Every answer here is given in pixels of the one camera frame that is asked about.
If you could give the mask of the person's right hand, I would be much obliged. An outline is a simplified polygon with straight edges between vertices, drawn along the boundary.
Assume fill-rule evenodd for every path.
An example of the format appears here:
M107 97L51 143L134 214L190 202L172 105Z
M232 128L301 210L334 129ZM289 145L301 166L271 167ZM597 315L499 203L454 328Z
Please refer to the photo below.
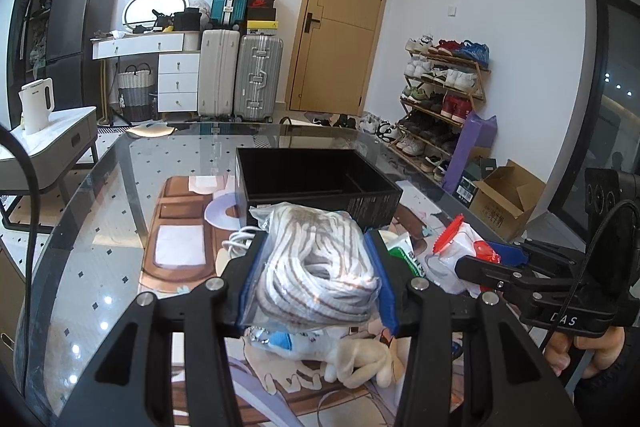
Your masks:
M587 379L596 376L597 373L608 369L623 351L626 333L623 327L610 327L599 338L568 337L562 333L553 333L544 349L544 358L548 361L556 376L560 376L564 369L570 365L571 347L578 350L592 351L593 357L589 365L582 373L582 378Z

